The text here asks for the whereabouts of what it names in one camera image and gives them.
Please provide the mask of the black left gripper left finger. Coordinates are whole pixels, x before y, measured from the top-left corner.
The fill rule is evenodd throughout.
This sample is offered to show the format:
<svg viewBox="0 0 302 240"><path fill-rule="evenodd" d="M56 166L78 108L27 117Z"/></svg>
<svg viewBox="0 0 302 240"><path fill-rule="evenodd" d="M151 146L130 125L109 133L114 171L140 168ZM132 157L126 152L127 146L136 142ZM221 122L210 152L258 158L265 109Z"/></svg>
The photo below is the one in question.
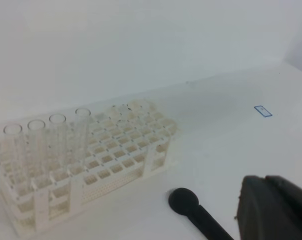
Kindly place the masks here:
<svg viewBox="0 0 302 240"><path fill-rule="evenodd" d="M242 240L290 240L290 214L289 205L265 179L243 178L236 214Z"/></svg>

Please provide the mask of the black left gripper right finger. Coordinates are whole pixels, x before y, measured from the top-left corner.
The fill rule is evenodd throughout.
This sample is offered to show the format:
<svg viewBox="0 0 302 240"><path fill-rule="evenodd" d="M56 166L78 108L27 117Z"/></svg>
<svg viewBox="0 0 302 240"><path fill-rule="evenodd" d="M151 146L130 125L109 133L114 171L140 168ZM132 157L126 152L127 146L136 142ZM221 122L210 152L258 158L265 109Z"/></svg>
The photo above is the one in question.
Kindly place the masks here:
<svg viewBox="0 0 302 240"><path fill-rule="evenodd" d="M293 223L302 231L302 188L279 175L267 175L265 180L290 207L295 218Z"/></svg>

